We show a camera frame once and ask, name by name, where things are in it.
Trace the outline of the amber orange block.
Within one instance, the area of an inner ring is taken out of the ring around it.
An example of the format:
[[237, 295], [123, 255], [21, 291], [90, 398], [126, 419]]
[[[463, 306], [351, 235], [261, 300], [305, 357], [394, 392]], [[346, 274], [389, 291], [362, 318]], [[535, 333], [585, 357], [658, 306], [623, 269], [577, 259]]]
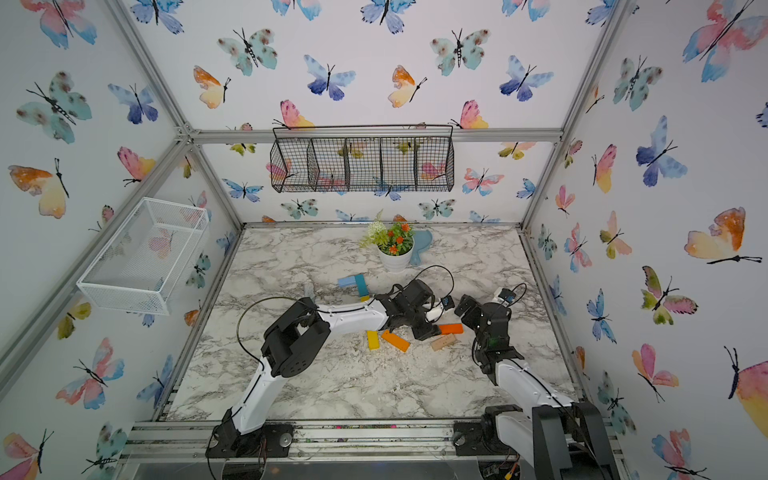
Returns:
[[400, 350], [401, 352], [407, 352], [410, 347], [410, 343], [408, 341], [406, 341], [405, 339], [401, 338], [397, 334], [392, 333], [390, 331], [384, 331], [381, 334], [381, 338], [385, 342], [393, 346], [394, 348]]

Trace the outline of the red orange block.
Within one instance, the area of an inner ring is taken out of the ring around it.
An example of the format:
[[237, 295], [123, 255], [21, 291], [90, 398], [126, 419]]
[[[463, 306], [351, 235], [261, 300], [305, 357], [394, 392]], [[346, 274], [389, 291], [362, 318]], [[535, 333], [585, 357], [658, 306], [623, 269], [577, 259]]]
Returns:
[[461, 323], [440, 324], [438, 328], [441, 335], [460, 335], [464, 332], [464, 326]]

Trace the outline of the teal block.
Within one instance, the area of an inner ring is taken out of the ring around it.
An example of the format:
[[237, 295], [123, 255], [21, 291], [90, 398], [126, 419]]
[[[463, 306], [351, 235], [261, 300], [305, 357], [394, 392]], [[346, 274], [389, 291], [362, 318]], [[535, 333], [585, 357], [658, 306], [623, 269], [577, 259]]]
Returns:
[[358, 291], [358, 295], [361, 300], [368, 299], [370, 297], [367, 284], [363, 274], [357, 274], [354, 276], [355, 285]]

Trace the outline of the light blue block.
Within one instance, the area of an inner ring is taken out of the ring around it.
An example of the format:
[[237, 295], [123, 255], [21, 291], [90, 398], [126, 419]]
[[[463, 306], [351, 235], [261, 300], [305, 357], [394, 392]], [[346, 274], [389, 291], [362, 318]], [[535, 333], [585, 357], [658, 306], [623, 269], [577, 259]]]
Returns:
[[340, 288], [352, 288], [352, 287], [357, 287], [357, 280], [356, 280], [356, 276], [355, 276], [355, 275], [352, 275], [352, 276], [347, 276], [347, 277], [343, 277], [343, 278], [340, 278], [340, 279], [338, 280], [338, 286], [339, 286]]

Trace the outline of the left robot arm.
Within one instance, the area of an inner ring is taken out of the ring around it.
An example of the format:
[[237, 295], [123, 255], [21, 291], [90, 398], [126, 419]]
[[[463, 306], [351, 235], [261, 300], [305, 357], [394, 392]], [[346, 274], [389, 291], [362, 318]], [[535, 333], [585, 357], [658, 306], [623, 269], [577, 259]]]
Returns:
[[318, 305], [308, 297], [296, 300], [264, 333], [256, 373], [225, 420], [238, 435], [261, 429], [287, 380], [304, 372], [330, 339], [402, 326], [409, 327], [417, 340], [438, 335], [439, 328], [428, 319], [438, 305], [432, 289], [418, 279], [356, 304]]

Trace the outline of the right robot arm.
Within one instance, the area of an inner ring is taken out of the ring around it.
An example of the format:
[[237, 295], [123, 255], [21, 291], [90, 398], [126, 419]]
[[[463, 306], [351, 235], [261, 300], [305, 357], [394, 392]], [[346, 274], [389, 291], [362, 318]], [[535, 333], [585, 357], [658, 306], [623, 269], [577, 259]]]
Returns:
[[497, 387], [514, 399], [488, 407], [484, 436], [509, 447], [527, 462], [537, 479], [618, 479], [615, 456], [599, 409], [557, 391], [535, 374], [512, 346], [512, 292], [480, 303], [464, 295], [454, 309], [475, 334], [472, 360]]

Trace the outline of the natural wood printed block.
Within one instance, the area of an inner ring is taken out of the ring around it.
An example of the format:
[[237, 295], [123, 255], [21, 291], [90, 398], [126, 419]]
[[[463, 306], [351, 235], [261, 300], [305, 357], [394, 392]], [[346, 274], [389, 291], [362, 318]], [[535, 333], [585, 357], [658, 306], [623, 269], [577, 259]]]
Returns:
[[430, 343], [430, 347], [433, 351], [440, 351], [448, 346], [451, 346], [457, 342], [457, 337], [454, 334], [441, 335], [436, 340]]

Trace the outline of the yellow block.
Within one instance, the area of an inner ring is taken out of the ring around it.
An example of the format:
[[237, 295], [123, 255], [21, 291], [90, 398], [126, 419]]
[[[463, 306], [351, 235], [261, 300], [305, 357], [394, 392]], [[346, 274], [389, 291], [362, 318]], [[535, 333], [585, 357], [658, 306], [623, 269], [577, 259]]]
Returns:
[[380, 348], [379, 335], [376, 331], [366, 332], [367, 346], [370, 351], [375, 351]]

